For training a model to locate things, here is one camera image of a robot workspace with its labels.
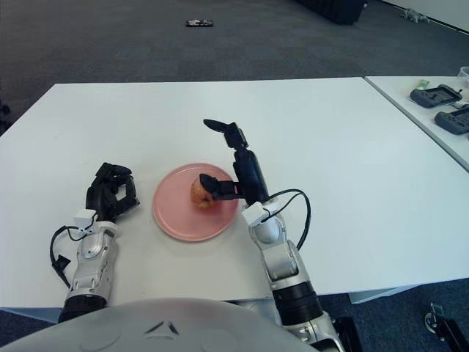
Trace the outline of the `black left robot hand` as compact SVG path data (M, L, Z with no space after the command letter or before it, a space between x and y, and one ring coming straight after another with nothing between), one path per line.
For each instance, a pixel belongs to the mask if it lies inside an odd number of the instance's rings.
M132 171L103 163L86 193L86 209L95 210L98 221L115 223L123 213L139 205Z

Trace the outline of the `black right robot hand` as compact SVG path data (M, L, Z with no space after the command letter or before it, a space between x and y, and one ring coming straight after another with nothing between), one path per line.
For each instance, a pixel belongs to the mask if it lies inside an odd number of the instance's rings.
M224 135L228 147L234 149L233 168L237 182L218 180L207 174L199 175L199 182L215 201L244 199L248 205L269 200L267 185L256 155L248 149L243 131L235 122L226 124L204 119L203 123L211 130Z

